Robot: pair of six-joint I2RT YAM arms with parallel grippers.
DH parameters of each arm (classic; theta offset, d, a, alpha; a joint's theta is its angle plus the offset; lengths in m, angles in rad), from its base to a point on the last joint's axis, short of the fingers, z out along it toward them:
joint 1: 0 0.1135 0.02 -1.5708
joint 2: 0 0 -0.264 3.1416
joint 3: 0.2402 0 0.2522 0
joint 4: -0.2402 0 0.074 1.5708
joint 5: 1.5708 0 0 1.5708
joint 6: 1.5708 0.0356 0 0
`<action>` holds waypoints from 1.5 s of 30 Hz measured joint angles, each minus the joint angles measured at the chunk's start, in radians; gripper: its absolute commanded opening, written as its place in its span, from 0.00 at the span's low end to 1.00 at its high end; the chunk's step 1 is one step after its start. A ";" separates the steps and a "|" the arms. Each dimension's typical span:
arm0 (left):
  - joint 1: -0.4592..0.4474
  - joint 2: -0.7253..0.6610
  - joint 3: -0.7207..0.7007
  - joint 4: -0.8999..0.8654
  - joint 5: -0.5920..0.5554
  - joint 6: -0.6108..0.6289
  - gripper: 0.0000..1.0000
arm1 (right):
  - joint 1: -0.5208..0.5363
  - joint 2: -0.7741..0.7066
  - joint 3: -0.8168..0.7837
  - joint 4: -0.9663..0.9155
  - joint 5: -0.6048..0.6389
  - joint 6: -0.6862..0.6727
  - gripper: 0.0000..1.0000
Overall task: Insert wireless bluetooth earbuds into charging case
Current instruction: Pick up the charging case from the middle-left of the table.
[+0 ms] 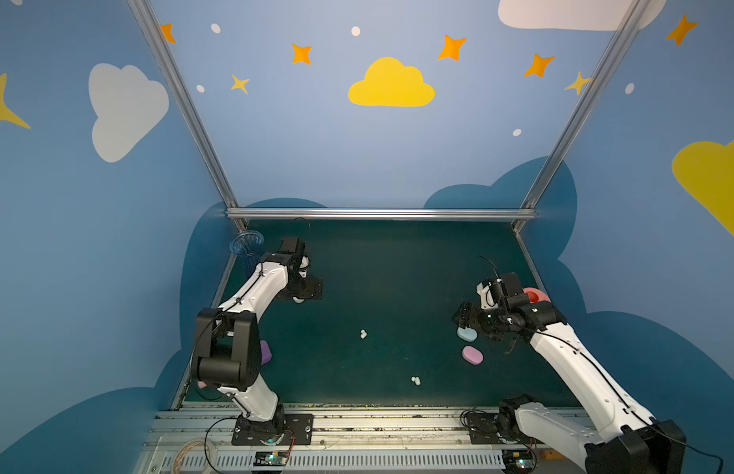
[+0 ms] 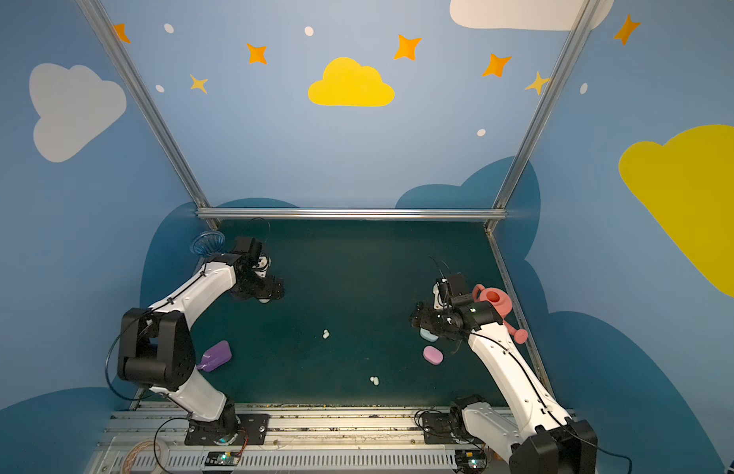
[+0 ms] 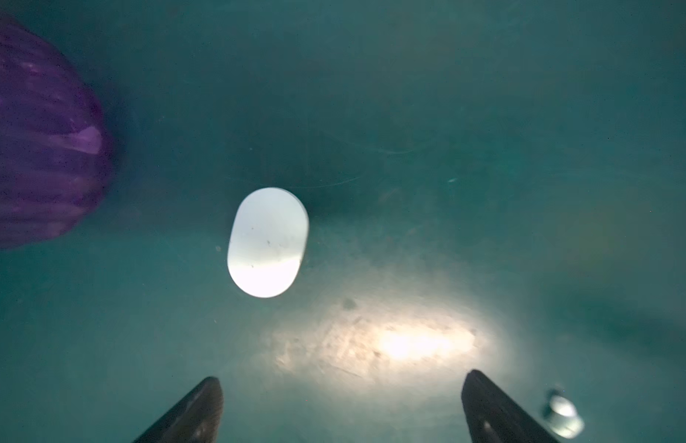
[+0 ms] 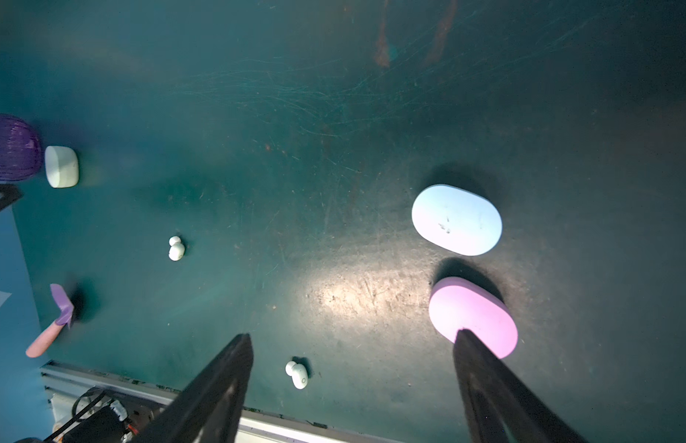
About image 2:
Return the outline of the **light blue earbud case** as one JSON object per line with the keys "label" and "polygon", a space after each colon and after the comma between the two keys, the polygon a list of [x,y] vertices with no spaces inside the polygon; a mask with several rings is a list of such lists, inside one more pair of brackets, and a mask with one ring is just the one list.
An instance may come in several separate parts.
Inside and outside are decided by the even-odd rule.
{"label": "light blue earbud case", "polygon": [[434,343],[434,342],[436,342],[436,341],[439,340],[439,337],[438,336],[432,334],[431,332],[429,332],[429,331],[427,331],[425,329],[421,329],[419,331],[419,334],[420,334],[420,337],[422,339],[424,339],[425,341],[430,342],[430,343]]}

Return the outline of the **pink earbud charging case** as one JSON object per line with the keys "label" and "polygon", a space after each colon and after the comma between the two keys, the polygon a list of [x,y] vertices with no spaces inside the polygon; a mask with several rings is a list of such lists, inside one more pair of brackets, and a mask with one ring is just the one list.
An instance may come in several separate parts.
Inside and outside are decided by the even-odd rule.
{"label": "pink earbud charging case", "polygon": [[443,353],[433,346],[426,346],[422,351],[422,357],[432,365],[441,365],[444,361]]}

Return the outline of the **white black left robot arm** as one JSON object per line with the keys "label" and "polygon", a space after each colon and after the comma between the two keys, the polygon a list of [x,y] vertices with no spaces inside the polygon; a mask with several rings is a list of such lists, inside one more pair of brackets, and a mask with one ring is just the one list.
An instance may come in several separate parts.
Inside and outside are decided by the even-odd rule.
{"label": "white black left robot arm", "polygon": [[189,446],[233,446],[250,438],[234,401],[200,372],[191,328],[226,293],[261,303],[282,299],[283,280],[268,274],[270,263],[262,241],[240,237],[231,252],[209,258],[174,292],[122,317],[110,347],[118,351],[117,376],[179,406],[186,413]]}

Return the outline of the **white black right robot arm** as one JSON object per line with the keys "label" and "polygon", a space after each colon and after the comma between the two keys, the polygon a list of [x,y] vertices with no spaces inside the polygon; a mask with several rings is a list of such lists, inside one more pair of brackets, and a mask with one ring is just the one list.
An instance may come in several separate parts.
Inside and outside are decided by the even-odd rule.
{"label": "white black right robot arm", "polygon": [[506,419],[477,395],[451,405],[449,428],[456,440],[479,440],[513,473],[593,473],[598,438],[586,421],[574,421],[538,380],[515,346],[494,304],[472,292],[461,274],[442,276],[432,304],[420,302],[413,327],[441,339],[466,343],[482,361],[512,416]]}

